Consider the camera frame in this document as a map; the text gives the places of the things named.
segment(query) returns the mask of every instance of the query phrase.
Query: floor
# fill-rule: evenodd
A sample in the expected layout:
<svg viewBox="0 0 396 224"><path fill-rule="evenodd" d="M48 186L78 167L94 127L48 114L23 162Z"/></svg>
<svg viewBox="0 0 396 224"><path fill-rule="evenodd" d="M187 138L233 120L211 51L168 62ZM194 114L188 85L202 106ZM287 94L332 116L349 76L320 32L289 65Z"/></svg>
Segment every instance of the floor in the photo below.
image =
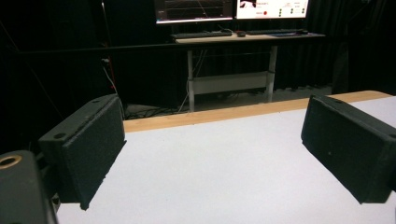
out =
<svg viewBox="0 0 396 224"><path fill-rule="evenodd" d="M301 87L298 89L276 90L273 102L308 98L311 94L329 95L332 86ZM256 105L265 102L264 93L236 93L236 94L211 94L195 97L195 111L205 111L236 107L242 105ZM143 119L157 116L166 116L177 113L189 113L189 103L184 102L180 108L159 108L148 105L128 105L125 109L125 119Z"/></svg>

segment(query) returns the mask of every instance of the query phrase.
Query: computer mouse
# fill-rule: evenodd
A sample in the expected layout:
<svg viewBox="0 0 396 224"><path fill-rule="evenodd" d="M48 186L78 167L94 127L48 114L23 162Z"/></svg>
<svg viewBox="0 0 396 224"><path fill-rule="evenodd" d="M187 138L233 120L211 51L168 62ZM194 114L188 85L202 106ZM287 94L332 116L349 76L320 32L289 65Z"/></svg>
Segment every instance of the computer mouse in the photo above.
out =
<svg viewBox="0 0 396 224"><path fill-rule="evenodd" d="M246 32L243 32L243 31L237 31L237 32L236 32L236 36L238 36L238 37L245 37L245 36L247 36L247 33L246 33Z"/></svg>

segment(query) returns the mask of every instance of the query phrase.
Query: black rectangular pad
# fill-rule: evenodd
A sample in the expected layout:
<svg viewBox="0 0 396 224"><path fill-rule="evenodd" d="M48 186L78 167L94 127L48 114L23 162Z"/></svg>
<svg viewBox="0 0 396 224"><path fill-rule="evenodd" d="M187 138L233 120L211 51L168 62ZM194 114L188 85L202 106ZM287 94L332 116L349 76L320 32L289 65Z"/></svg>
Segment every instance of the black rectangular pad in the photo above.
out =
<svg viewBox="0 0 396 224"><path fill-rule="evenodd" d="M61 203L86 210L125 144L120 99L111 94L85 104L39 139L61 179Z"/></svg>
<svg viewBox="0 0 396 224"><path fill-rule="evenodd" d="M345 102L313 95L302 139L359 203L388 199L396 165L395 128Z"/></svg>

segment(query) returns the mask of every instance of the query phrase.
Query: desk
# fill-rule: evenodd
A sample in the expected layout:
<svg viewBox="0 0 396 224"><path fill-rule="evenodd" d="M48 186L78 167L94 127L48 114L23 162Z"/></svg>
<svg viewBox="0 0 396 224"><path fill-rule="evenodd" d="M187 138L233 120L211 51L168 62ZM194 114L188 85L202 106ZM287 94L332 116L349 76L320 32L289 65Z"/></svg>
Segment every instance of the desk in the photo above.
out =
<svg viewBox="0 0 396 224"><path fill-rule="evenodd" d="M396 126L395 97L337 98L360 101L353 105ZM304 148L305 107L306 100L242 106L239 118L190 113L189 125L127 133L90 208L62 204L60 223L394 223L394 192L387 203L359 204Z"/></svg>
<svg viewBox="0 0 396 224"><path fill-rule="evenodd" d="M309 35L293 35L285 36L288 39L302 39L302 38L318 38L324 35L309 34ZM273 41L274 39L281 39L283 37L276 37L270 35L246 35L246 37L232 36L222 37L205 37L205 38L190 38L177 39L178 44L206 44L206 43L222 43L222 42L250 42L250 41ZM267 102L272 102L272 95L274 89L274 80L276 72L276 54L277 46L271 45L269 66L267 71L234 74L227 76L211 76L211 77L194 77L192 64L192 50L187 52L187 62L189 70L189 104L190 111L194 111L194 95L221 91L239 91L266 87Z"/></svg>

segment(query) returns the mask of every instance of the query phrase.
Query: keyboard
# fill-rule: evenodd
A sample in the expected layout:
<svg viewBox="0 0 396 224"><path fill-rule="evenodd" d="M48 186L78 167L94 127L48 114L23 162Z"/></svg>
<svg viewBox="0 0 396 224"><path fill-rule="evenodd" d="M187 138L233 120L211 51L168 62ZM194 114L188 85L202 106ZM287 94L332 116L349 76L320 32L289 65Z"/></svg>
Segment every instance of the keyboard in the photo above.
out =
<svg viewBox="0 0 396 224"><path fill-rule="evenodd" d="M203 37L216 37L216 36L231 36L231 32L202 32L202 33L185 33L171 35L174 39L187 39L187 38L203 38Z"/></svg>
<svg viewBox="0 0 396 224"><path fill-rule="evenodd" d="M277 29L277 30L251 30L247 31L247 35L281 35L296 33L299 30L296 29Z"/></svg>

